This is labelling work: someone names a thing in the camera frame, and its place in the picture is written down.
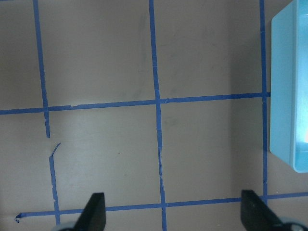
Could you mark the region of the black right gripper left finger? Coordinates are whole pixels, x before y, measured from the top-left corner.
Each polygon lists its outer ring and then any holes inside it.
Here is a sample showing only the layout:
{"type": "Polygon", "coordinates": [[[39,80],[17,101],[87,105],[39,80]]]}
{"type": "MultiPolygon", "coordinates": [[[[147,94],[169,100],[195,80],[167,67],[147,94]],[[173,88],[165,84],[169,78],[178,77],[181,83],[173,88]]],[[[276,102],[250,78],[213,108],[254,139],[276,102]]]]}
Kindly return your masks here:
{"type": "Polygon", "coordinates": [[[73,231],[103,231],[106,226],[104,193],[93,193],[73,227],[73,231]]]}

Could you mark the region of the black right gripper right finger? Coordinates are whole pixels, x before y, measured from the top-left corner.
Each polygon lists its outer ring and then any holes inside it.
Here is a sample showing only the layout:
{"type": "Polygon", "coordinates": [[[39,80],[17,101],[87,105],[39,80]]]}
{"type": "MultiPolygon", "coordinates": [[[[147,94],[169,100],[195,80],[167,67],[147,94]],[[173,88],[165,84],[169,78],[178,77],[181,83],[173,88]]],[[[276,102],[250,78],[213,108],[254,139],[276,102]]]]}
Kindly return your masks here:
{"type": "Polygon", "coordinates": [[[241,192],[241,222],[246,231],[282,231],[283,222],[253,190],[241,192]]]}

